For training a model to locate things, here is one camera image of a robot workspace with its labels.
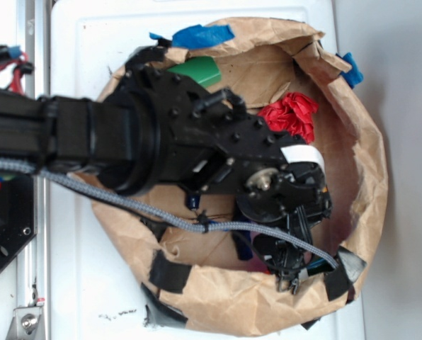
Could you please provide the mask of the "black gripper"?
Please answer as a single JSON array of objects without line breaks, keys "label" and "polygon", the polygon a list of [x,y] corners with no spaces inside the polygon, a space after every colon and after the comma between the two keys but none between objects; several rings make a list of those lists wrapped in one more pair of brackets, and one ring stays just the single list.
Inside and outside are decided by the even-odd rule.
[{"label": "black gripper", "polygon": [[[332,202],[323,169],[313,162],[268,167],[252,174],[236,205],[249,220],[291,230],[312,244],[310,228],[329,218]],[[306,250],[272,236],[259,234],[253,245],[268,270],[277,277],[277,291],[295,295],[300,271],[306,266]]]}]

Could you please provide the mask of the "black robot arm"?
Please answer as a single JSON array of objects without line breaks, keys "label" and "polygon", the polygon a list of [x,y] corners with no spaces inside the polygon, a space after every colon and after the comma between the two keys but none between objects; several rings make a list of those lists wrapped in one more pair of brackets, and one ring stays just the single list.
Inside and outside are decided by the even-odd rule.
[{"label": "black robot arm", "polygon": [[[103,102],[24,96],[0,89],[0,176],[47,178],[141,217],[152,230],[257,234],[249,248],[280,282],[298,285],[311,228],[330,215],[321,154],[299,135],[271,130],[230,89],[214,93],[191,78],[149,66],[165,49],[148,47],[125,64]],[[159,184],[192,196],[233,195],[242,221],[195,223],[138,203]]]}]

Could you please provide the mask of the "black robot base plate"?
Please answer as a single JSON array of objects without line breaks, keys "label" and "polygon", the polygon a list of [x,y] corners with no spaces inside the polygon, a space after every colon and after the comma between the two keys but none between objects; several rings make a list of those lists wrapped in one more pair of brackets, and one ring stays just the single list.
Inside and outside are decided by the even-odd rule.
[{"label": "black robot base plate", "polygon": [[34,191],[29,176],[0,182],[0,274],[35,236]]}]

